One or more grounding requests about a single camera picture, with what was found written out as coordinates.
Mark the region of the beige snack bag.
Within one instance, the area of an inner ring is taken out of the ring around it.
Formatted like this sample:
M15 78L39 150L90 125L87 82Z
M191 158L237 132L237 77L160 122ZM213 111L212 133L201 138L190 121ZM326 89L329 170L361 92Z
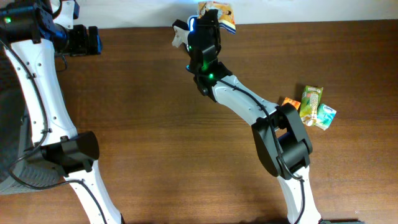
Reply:
M228 32L236 33L234 12L230 3L218 1L202 1L198 3L198 17L202 18L209 10L216 9L220 27Z

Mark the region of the orange small carton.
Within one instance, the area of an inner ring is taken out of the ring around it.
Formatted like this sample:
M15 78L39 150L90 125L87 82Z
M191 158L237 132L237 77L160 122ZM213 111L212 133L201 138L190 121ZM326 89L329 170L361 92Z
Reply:
M296 110L299 110L299 109L300 109L301 102L296 101L296 100L293 100L293 99L288 98L288 97L285 97L284 100L283 100L283 102L282 102L282 105L286 105L286 104L290 104L290 105L292 105Z

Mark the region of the green snack tube packet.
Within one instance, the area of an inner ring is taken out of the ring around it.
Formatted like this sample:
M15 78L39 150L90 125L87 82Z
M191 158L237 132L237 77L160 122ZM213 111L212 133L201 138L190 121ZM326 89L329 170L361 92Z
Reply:
M300 105L299 115L304 125L313 126L317 121L317 109L321 101L323 87L306 86Z

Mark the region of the teal tissue pack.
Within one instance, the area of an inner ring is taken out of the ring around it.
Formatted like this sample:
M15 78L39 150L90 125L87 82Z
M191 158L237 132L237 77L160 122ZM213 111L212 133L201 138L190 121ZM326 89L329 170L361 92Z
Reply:
M336 110L325 104L321 104L317 110L317 120L315 126L321 128L322 130L328 129L335 117L335 114Z

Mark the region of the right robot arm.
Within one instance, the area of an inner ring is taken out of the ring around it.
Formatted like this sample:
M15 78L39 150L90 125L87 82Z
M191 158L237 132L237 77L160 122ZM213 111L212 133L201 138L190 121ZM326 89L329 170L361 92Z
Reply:
M216 9L191 19L187 47L187 70L193 73L201 94L250 125L261 164L281 186L288 221L321 223L309 181L313 147L297 110L290 104L279 106L261 98L218 60L221 39Z

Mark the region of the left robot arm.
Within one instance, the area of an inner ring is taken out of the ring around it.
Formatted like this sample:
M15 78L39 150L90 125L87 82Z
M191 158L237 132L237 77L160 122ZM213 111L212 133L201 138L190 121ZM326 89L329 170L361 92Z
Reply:
M122 223L100 175L94 133L79 133L65 106L56 58L99 55L95 26L76 25L76 1L1 4L1 193L75 191L91 223Z

